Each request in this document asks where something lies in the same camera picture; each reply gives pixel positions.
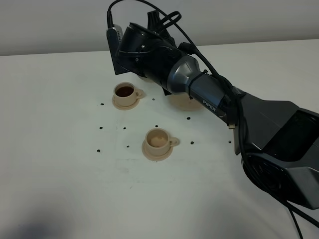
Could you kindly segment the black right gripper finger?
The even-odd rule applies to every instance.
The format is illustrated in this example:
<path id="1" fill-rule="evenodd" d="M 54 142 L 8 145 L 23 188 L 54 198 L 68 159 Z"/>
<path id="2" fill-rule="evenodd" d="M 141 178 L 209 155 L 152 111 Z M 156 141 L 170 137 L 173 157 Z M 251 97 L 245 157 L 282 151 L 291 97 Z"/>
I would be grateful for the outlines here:
<path id="1" fill-rule="evenodd" d="M 164 18 L 160 18 L 160 13 L 157 10 L 148 12 L 148 26 L 147 29 L 158 34 L 165 35 L 163 28 Z"/>

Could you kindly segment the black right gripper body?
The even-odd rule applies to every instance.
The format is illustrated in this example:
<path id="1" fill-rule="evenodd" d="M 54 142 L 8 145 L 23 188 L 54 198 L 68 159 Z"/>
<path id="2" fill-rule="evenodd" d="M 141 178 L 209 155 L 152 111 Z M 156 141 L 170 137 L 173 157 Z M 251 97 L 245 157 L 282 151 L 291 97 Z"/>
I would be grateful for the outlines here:
<path id="1" fill-rule="evenodd" d="M 172 86 L 174 65 L 184 53 L 159 35 L 136 23 L 126 28 L 116 52 L 116 62 L 138 76 L 149 78 L 171 94 L 183 93 L 184 86 Z"/>

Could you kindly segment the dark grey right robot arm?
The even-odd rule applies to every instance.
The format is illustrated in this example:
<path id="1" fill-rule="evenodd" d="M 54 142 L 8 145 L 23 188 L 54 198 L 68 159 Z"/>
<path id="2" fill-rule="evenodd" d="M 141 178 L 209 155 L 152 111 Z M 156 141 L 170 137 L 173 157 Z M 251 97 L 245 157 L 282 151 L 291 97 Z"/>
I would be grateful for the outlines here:
<path id="1" fill-rule="evenodd" d="M 186 93 L 234 130 L 235 153 L 250 180 L 282 201 L 319 207 L 319 116 L 289 101 L 267 101 L 234 87 L 191 43 L 176 46 L 172 15 L 150 12 L 150 28 L 131 23 L 117 63 L 166 91 Z"/>

